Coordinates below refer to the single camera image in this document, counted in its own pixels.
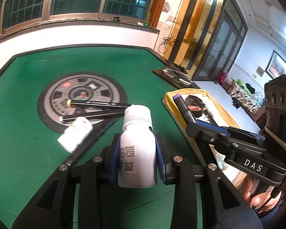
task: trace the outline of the green bottle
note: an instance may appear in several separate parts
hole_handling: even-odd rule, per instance
[[[147,18],[146,18],[146,21],[145,21],[145,23],[144,23],[144,26],[146,26],[146,27],[148,27],[148,25],[149,25],[149,18],[150,18],[150,12],[148,13],[148,16],[147,16]]]

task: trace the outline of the camera lens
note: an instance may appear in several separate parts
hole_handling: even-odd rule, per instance
[[[269,100],[270,100],[270,97],[269,97],[269,94],[267,93],[267,95],[266,95],[266,102],[269,103]]]
[[[285,93],[284,91],[281,90],[280,92],[280,101],[281,101],[281,104],[284,105],[285,104]]]
[[[273,91],[271,96],[272,96],[272,104],[275,106],[276,105],[276,101],[277,101],[276,92]]]

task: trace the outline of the bottle label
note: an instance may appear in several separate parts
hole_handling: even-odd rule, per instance
[[[119,170],[121,174],[137,173],[137,143],[126,142],[120,145],[120,163]]]

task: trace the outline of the eyeglasses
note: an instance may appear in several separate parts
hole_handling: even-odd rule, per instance
[[[164,74],[166,74],[170,78],[178,78],[178,81],[186,86],[190,86],[192,83],[194,83],[189,77],[187,77],[181,71],[177,71],[174,69],[168,69],[168,68],[163,68],[162,71]]]

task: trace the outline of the screw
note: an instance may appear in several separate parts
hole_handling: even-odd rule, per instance
[[[62,164],[61,166],[59,166],[59,170],[60,171],[65,171],[68,168],[68,166],[66,164]]]
[[[210,170],[216,170],[217,169],[216,164],[209,164],[208,167]]]
[[[100,157],[100,156],[96,156],[96,157],[93,158],[93,161],[96,162],[96,163],[98,163],[98,162],[100,162],[100,161],[102,161],[102,160],[103,160],[103,159],[102,159],[102,157]]]
[[[174,161],[175,161],[175,162],[177,162],[177,163],[182,162],[182,160],[183,160],[183,158],[182,158],[182,157],[180,157],[180,156],[176,156],[176,157],[174,157]]]

